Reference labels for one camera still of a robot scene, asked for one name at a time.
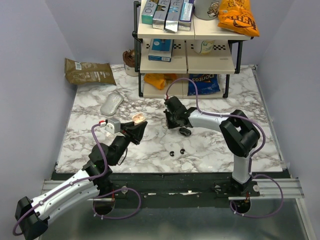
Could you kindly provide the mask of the beige earbud charging case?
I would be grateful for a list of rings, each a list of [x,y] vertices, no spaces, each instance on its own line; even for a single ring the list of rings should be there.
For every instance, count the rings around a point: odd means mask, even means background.
[[[137,113],[131,119],[135,125],[138,125],[146,121],[146,117],[144,116],[143,113]]]

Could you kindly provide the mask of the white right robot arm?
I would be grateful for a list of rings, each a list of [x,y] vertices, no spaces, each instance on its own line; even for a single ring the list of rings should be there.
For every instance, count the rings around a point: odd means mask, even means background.
[[[233,153],[233,172],[230,191],[241,196],[248,190],[250,155],[257,147],[261,135],[241,110],[229,114],[201,113],[195,107],[187,109],[173,96],[164,101],[166,124],[169,129],[178,127],[204,128],[222,133],[228,149]]]

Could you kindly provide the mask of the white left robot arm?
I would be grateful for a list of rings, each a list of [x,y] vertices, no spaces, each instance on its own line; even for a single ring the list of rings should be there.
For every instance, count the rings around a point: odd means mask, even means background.
[[[95,146],[88,162],[54,189],[33,199],[21,198],[16,207],[14,236],[23,235],[26,240],[41,236],[56,217],[68,208],[90,198],[104,198],[116,193],[110,180],[111,167],[125,159],[131,143],[139,145],[147,126],[133,121],[121,123],[117,119],[106,119],[91,127]],[[115,138],[110,145],[100,143],[95,128],[104,127]]]

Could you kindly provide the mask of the orange snack bag bottom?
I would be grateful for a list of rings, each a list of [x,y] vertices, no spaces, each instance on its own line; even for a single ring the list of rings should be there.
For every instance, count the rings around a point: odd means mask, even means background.
[[[177,79],[178,76],[175,73],[147,73],[144,76],[144,82],[154,86],[158,90],[163,90],[167,82],[172,83]]]

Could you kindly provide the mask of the blue Doritos bag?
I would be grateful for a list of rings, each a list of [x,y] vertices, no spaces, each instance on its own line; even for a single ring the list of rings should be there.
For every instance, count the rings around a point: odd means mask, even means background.
[[[218,76],[216,74],[189,74],[195,83],[198,95],[211,95],[220,92]]]

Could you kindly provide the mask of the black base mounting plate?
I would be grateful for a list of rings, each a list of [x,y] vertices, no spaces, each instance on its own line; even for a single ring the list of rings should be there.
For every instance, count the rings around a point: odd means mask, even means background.
[[[103,212],[111,205],[121,209],[141,208],[229,208],[246,214],[258,200],[274,201],[272,210],[285,202],[281,183],[288,172],[273,172],[270,180],[258,177],[244,186],[232,179],[230,172],[211,173],[112,173],[102,193],[113,192],[115,198],[95,198]]]

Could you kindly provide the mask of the three-tier beige shelf rack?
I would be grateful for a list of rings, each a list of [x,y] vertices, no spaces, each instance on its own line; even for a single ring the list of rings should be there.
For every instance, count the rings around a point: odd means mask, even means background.
[[[171,73],[180,74],[217,74],[225,75],[225,86],[220,92],[206,95],[206,98],[227,98],[229,96],[230,76],[239,74],[244,41],[249,36],[241,35],[218,27],[218,20],[202,20],[194,17],[190,31],[177,33],[154,29],[140,20],[146,1],[134,1],[134,70],[138,74],[138,95],[145,98],[159,98],[161,93],[142,85],[142,74]],[[171,62],[157,62],[148,59],[151,39],[173,39],[174,47]],[[197,54],[194,50],[196,40],[213,40],[214,48],[207,55]]]

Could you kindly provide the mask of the blue box middle shelf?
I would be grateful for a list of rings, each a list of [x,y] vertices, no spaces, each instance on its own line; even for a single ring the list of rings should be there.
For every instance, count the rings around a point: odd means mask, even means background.
[[[174,40],[154,38],[148,51],[149,61],[171,62]]]

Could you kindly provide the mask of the brown lidded cup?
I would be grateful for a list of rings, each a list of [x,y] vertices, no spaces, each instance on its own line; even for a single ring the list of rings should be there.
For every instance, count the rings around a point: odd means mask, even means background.
[[[137,77],[139,74],[135,71],[135,50],[129,49],[122,54],[125,73],[131,77]]]

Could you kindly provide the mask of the brown snack bag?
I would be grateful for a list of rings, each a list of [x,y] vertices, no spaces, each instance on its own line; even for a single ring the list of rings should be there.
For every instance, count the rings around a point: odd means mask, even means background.
[[[66,80],[74,85],[91,83],[116,85],[109,63],[77,62],[65,58],[64,74]]]

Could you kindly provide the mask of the silver blue toothpaste box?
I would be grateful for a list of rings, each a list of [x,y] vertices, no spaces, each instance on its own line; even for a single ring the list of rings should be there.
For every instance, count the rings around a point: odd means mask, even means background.
[[[167,32],[176,33],[179,27],[179,19],[181,15],[181,10],[183,6],[183,0],[171,0],[170,7],[167,13],[165,28]]]

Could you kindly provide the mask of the blue white toothpaste box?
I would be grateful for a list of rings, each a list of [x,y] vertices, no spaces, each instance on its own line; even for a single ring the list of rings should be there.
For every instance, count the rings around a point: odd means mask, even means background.
[[[190,31],[192,26],[192,16],[194,11],[194,0],[184,0],[178,21],[179,31]]]

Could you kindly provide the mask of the teal toothpaste box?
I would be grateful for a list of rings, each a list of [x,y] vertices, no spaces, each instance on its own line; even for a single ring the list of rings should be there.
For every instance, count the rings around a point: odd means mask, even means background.
[[[141,22],[143,24],[152,25],[153,17],[157,10],[158,0],[147,0],[141,13]]]

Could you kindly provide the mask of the white printed mug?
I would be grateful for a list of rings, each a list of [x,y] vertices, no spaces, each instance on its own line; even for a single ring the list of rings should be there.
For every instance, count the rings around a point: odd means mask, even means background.
[[[195,0],[194,15],[198,19],[213,20],[218,16],[221,0]]]

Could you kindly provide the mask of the orange chips bag top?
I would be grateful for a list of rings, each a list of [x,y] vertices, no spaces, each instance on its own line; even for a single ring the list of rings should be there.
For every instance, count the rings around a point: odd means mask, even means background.
[[[260,36],[250,0],[222,0],[217,26],[248,37]]]

